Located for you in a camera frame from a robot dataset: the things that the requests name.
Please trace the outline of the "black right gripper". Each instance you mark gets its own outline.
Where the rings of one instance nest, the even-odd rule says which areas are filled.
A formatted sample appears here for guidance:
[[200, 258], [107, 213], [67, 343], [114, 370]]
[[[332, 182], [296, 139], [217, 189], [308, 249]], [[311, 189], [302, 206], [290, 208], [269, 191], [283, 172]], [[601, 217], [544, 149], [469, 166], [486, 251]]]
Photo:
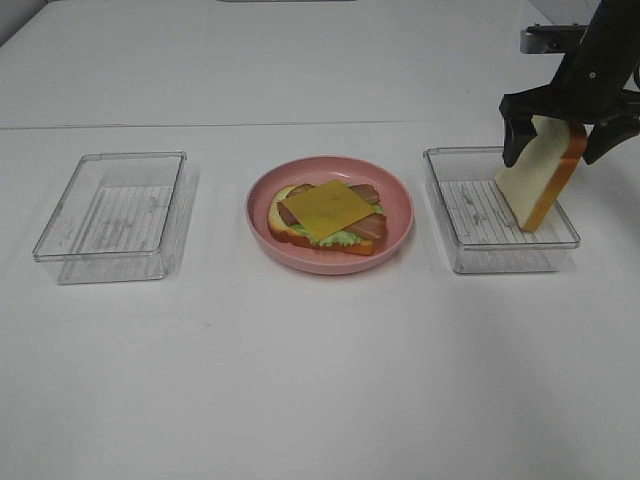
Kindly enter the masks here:
[[639, 46], [582, 45], [565, 55], [552, 80], [539, 87], [506, 94], [503, 163], [513, 167], [536, 138], [534, 115], [595, 125], [583, 159], [592, 165], [617, 145], [639, 135], [638, 122], [610, 122], [639, 117], [639, 96], [624, 85], [639, 61]]

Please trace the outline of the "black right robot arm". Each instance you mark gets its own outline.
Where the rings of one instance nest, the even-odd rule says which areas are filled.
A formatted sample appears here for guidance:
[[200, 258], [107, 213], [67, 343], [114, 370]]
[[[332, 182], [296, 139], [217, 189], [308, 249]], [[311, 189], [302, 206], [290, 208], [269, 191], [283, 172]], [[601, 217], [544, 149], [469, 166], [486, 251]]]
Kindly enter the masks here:
[[507, 167], [537, 136], [535, 115], [591, 125], [587, 164], [639, 134], [639, 93], [625, 88], [639, 68], [637, 1], [602, 1], [587, 25], [529, 26], [521, 31], [520, 48], [564, 57], [549, 84], [503, 97]]

